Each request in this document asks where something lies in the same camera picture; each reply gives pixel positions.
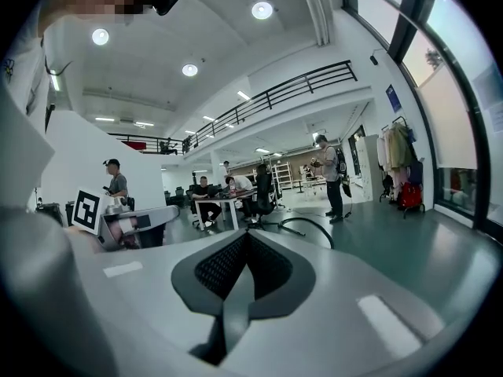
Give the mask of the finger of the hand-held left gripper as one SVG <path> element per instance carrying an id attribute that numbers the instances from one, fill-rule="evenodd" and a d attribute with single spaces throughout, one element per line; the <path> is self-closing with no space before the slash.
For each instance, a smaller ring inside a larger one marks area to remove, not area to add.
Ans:
<path id="1" fill-rule="evenodd" d="M 175 220 L 179 215 L 180 210 L 175 205 L 133 211 L 130 214 L 137 225 L 164 225 Z"/>

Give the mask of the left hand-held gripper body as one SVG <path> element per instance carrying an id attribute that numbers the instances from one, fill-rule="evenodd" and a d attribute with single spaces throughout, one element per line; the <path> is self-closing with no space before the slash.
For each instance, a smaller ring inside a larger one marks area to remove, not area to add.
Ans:
<path id="1" fill-rule="evenodd" d="M 137 225 L 130 214 L 132 198 L 111 198 L 80 189 L 74 201 L 72 224 L 97 238 L 105 251 L 139 250 L 163 245 L 164 225 Z"/>

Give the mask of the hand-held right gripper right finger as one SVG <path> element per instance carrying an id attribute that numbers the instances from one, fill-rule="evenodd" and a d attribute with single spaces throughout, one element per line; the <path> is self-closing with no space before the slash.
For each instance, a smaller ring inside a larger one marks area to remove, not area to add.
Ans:
<path id="1" fill-rule="evenodd" d="M 289 316 L 254 321 L 223 362 L 235 376 L 425 376 L 468 326 L 361 259 L 288 236 L 273 240 L 304 257 L 316 281 Z"/>

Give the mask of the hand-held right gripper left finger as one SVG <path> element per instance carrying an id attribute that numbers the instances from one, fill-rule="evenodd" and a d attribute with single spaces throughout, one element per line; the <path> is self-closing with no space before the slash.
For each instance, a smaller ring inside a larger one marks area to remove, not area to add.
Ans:
<path id="1" fill-rule="evenodd" d="M 100 252 L 83 232 L 72 249 L 86 296 L 113 354 L 116 376 L 230 376 L 190 354 L 213 317 L 191 312 L 171 283 L 175 265 L 217 242 L 210 236 L 133 251 Z"/>

